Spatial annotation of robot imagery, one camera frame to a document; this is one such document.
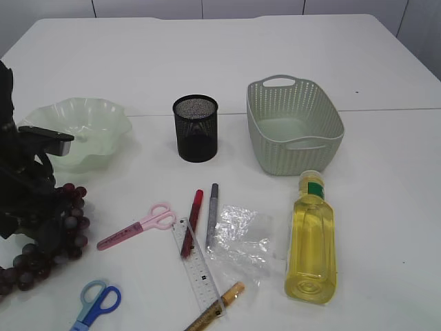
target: green label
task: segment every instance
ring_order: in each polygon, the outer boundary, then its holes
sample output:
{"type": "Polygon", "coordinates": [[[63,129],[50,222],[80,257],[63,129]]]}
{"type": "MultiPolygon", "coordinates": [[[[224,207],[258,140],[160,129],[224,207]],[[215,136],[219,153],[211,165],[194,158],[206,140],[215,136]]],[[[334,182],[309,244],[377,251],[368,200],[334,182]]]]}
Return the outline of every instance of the green label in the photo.
{"type": "Polygon", "coordinates": [[[308,183],[308,194],[314,194],[322,199],[325,198],[325,193],[323,192],[323,186],[311,181],[308,183]]]}

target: white table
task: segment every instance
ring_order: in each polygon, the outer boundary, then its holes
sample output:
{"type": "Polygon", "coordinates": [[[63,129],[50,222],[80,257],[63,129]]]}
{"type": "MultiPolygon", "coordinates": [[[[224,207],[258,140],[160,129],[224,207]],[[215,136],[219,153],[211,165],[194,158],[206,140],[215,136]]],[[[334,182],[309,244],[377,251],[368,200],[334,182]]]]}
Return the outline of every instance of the white table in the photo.
{"type": "Polygon", "coordinates": [[[15,72],[17,121],[70,97],[139,115],[170,114],[197,93],[220,113],[245,113],[248,84],[273,74],[315,81],[338,110],[441,108],[441,83],[369,15],[50,19],[3,60],[15,72]]]}
{"type": "MultiPolygon", "coordinates": [[[[244,295],[210,330],[440,329],[441,111],[341,116],[345,137],[324,171],[326,199],[336,213],[335,297],[326,306],[288,299],[281,263],[263,280],[254,304],[244,295]]],[[[170,231],[149,230],[105,252],[95,245],[157,201],[169,201],[178,215],[187,215],[197,188],[206,194],[197,230],[204,243],[213,182],[220,184],[221,205],[271,215],[274,241],[283,242],[298,177],[273,177],[260,169],[246,115],[219,116],[218,154],[200,164],[178,156],[172,116],[131,120],[132,137],[107,169],[57,173],[59,183],[72,181],[89,190],[89,248],[32,291],[15,292],[1,302],[2,331],[68,330],[80,310],[81,288],[101,278],[121,287],[123,302],[93,330],[183,330],[199,309],[170,231]]],[[[9,265],[22,247],[18,241],[0,243],[0,265],[9,265]]]]}

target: pen holder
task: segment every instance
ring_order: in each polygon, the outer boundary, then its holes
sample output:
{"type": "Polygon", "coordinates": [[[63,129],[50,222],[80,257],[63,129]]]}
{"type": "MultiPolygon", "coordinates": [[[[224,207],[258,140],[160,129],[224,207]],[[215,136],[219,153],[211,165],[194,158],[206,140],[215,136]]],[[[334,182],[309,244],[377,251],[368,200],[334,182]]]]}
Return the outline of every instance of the pen holder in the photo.
{"type": "Polygon", "coordinates": [[[179,155],[189,162],[205,162],[218,151],[218,104],[205,95],[193,94],[173,105],[179,155]]]}

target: gold pen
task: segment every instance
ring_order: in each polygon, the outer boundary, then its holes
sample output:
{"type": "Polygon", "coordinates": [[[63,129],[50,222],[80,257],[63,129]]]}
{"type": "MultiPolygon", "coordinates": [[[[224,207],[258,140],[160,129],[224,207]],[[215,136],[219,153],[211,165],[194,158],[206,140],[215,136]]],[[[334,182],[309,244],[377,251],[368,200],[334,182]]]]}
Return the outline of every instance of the gold pen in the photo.
{"type": "MultiPolygon", "coordinates": [[[[245,289],[245,285],[238,281],[222,296],[223,305],[228,307],[232,302],[242,293],[245,289]]],[[[213,302],[213,304],[204,311],[197,320],[195,320],[191,326],[186,328],[184,331],[201,331],[204,330],[216,317],[219,312],[222,311],[221,304],[219,301],[213,302]]]]}

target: clear plastic bag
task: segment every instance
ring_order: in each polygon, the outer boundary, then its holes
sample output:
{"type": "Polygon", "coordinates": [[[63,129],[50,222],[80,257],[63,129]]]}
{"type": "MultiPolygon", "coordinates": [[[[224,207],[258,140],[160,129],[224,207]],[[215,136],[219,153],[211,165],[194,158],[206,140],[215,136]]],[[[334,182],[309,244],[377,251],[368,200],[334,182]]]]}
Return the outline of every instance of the clear plastic bag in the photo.
{"type": "Polygon", "coordinates": [[[253,301],[260,280],[270,275],[273,231],[271,217],[241,207],[223,206],[214,244],[208,252],[214,274],[222,275],[222,279],[216,278],[221,292],[242,281],[253,301]]]}

